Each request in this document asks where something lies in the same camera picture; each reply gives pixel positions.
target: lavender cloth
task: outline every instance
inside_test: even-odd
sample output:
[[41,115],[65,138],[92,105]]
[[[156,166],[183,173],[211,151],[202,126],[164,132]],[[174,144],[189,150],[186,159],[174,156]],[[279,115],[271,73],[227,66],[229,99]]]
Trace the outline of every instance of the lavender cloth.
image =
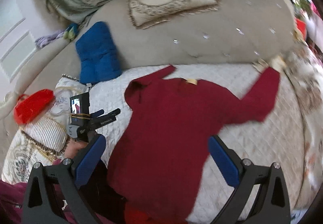
[[60,37],[63,37],[64,32],[65,32],[65,30],[61,29],[61,30],[57,30],[55,33],[53,33],[51,35],[42,36],[35,41],[35,44],[37,47],[43,48],[44,46],[48,45],[52,41],[54,41]]

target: black camera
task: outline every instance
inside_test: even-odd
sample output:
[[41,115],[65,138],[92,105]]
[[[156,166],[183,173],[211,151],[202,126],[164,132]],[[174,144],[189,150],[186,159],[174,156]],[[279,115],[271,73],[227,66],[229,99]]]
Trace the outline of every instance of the black camera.
[[119,108],[106,115],[103,115],[103,109],[90,114],[89,107],[89,92],[70,98],[71,124],[67,125],[66,130],[67,134],[76,141],[88,142],[89,131],[116,121],[116,115],[120,114]]

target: blue pillow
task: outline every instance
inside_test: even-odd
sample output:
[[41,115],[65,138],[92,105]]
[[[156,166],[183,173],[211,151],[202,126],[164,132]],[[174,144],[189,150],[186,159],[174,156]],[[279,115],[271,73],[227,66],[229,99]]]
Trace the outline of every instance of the blue pillow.
[[95,84],[121,75],[117,48],[105,22],[95,23],[75,46],[81,59],[82,84]]

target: human hand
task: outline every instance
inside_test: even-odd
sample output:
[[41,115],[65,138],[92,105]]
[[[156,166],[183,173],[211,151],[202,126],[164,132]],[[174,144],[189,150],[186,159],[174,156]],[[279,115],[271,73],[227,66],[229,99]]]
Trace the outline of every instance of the human hand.
[[71,139],[69,141],[69,144],[66,147],[65,153],[64,153],[64,158],[71,158],[73,159],[76,154],[78,153],[79,150],[82,148],[85,148],[88,145],[88,143],[84,141],[78,141],[75,142],[74,139]]

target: red bag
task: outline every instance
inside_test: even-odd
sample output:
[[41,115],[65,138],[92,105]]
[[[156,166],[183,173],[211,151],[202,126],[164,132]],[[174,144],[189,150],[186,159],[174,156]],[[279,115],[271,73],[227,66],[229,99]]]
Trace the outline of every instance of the red bag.
[[18,125],[30,123],[55,98],[49,89],[40,90],[25,100],[18,102],[14,108],[14,119]]

